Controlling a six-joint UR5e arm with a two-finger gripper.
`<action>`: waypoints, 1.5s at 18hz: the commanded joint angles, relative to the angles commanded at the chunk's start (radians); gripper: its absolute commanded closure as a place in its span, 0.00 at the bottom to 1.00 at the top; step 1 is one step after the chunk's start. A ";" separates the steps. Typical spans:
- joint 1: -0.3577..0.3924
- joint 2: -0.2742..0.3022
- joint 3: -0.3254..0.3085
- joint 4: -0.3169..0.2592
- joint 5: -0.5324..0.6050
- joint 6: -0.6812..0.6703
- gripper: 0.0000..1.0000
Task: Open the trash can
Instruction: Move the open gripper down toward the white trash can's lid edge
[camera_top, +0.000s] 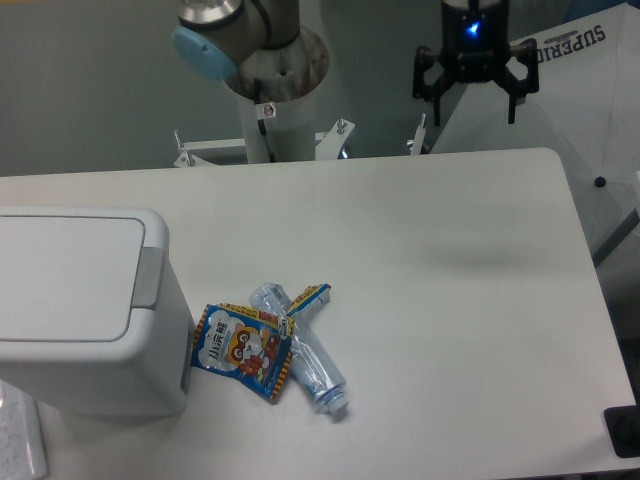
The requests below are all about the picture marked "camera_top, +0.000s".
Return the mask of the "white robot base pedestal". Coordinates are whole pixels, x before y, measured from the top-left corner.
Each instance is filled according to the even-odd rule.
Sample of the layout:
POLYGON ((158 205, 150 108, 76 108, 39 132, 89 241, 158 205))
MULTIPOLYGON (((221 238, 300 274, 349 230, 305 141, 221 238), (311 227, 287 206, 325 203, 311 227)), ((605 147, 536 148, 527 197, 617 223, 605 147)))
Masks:
POLYGON ((238 98, 249 164, 315 159, 315 103, 311 94, 287 102, 238 98))

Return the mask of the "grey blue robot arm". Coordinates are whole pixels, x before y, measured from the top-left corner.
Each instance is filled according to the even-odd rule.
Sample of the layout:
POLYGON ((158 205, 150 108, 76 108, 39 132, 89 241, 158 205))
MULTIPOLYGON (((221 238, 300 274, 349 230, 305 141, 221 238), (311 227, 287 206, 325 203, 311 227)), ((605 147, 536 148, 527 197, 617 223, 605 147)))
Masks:
MULTIPOLYGON (((416 50, 412 96, 440 108, 456 83, 493 82, 518 103, 539 90, 537 42, 508 42, 506 1, 443 1, 442 47, 416 50)), ((324 80, 323 41, 300 23, 296 1, 180 1, 172 43, 201 76, 222 81, 255 104, 302 98, 324 80)))

